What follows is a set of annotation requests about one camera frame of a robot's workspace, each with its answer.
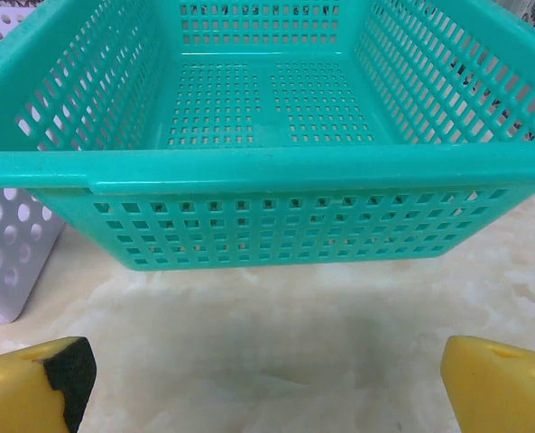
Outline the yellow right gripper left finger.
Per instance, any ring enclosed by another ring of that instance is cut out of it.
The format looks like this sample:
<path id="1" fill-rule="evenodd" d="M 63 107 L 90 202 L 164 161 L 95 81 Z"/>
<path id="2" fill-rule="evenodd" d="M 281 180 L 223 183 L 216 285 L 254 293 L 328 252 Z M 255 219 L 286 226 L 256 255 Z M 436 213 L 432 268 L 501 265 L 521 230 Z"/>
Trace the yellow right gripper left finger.
<path id="1" fill-rule="evenodd" d="M 0 355 L 0 432 L 77 432 L 96 377 L 83 336 Z"/>

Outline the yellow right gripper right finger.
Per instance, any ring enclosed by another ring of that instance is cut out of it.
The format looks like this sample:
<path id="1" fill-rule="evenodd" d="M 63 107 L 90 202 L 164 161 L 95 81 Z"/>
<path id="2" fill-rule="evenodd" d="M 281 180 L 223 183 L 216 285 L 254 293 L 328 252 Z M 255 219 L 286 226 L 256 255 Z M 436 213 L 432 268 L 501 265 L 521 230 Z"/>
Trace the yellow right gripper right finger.
<path id="1" fill-rule="evenodd" d="M 461 431 L 535 432 L 534 351 L 452 336 L 441 377 Z"/>

